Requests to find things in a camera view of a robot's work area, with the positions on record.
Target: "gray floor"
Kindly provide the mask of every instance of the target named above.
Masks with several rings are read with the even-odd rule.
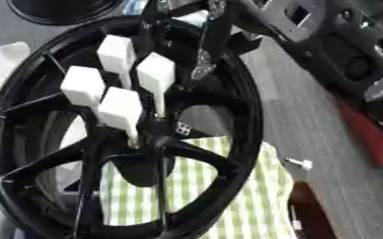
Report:
[[[22,21],[0,0],[0,45],[24,41],[36,49],[64,29]],[[383,239],[383,170],[348,132],[333,99],[269,40],[243,58],[263,98],[266,141],[283,157],[315,163],[305,178],[338,238]]]

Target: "red object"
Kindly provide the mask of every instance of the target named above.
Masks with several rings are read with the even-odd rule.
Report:
[[[383,166],[383,131],[348,105],[338,102],[338,107],[346,124],[365,145],[375,163]]]

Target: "metal bracket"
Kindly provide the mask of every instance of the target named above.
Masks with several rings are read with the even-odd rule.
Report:
[[[211,63],[210,55],[204,49],[199,49],[197,54],[197,66],[191,73],[191,78],[202,79],[215,69],[216,65]]]
[[[185,124],[185,123],[178,122],[176,132],[178,134],[181,134],[184,137],[187,137],[192,132],[192,127],[190,125]]]
[[[209,4],[209,19],[211,21],[222,16],[226,10],[226,1],[225,0],[208,0]]]

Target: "green checkered cloth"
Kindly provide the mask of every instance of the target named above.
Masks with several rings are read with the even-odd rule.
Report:
[[[186,140],[197,147],[227,156],[226,136]],[[215,179],[211,165],[178,159],[167,178],[167,200],[171,212],[196,199]],[[202,238],[296,238],[288,216],[287,202],[293,186],[291,175],[281,165],[276,149],[263,143],[259,159],[245,187]],[[135,225],[158,218],[155,188],[129,184],[110,162],[103,169],[100,197],[105,224]]]

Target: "metal bolt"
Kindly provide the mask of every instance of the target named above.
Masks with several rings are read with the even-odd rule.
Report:
[[[341,17],[343,17],[343,19],[345,19],[346,21],[351,21],[351,18],[353,17],[353,15],[351,14],[351,11],[349,10],[344,10],[340,13]]]
[[[309,160],[303,160],[303,161],[297,161],[297,160],[294,160],[294,159],[289,159],[289,158],[286,158],[284,159],[286,162],[291,162],[293,164],[297,164],[299,166],[301,166],[304,170],[306,171],[309,171],[312,169],[313,167],[313,162],[312,161],[309,161]]]

